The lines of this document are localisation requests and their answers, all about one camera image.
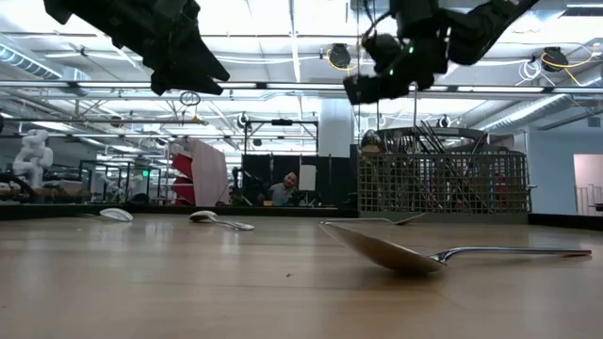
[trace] table surface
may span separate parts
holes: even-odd
[[[463,245],[583,247],[592,258],[467,255],[401,277],[310,218],[0,222],[0,338],[596,338],[603,234],[505,225],[354,228],[431,254]]]

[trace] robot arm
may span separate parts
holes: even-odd
[[[448,71],[448,62],[473,65],[492,48],[504,31],[539,0],[492,0],[468,13],[438,7],[437,0],[390,0],[390,10],[376,20],[362,38],[375,60],[376,76],[356,75],[344,80],[353,105],[407,95],[411,83],[418,90],[433,85],[434,74]],[[398,40],[373,35],[373,28],[392,16]]]
[[[75,14],[142,56],[153,69],[151,89],[221,94],[213,78],[227,81],[230,74],[201,40],[194,0],[44,0],[46,12],[61,24]]]

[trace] wire basket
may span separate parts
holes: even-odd
[[[528,166],[522,153],[362,153],[358,161],[361,213],[530,211]]]

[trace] man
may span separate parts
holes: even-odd
[[[298,176],[291,172],[287,174],[283,182],[273,185],[269,192],[274,206],[286,206],[298,184]]]

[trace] white panel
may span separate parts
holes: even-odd
[[[350,145],[354,133],[354,116],[348,100],[323,100],[318,129],[318,151],[320,156],[350,157]]]
[[[315,191],[317,185],[317,167],[314,165],[300,166],[300,185],[301,191]]]

